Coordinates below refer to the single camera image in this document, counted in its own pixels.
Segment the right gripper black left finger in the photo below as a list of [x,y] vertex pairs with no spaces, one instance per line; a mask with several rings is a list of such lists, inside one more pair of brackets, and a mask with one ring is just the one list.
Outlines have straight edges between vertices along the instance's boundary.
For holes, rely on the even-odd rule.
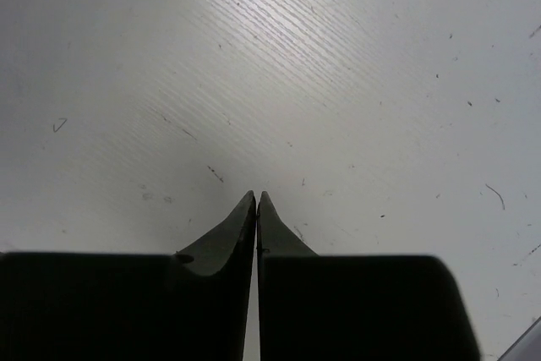
[[3,254],[2,359],[241,359],[255,223],[247,193],[173,254]]

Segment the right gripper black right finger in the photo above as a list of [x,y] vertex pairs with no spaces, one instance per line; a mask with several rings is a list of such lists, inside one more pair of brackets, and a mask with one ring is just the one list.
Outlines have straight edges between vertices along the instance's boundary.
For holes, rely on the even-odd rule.
[[462,296],[430,255],[322,255],[260,197],[264,360],[477,360]]

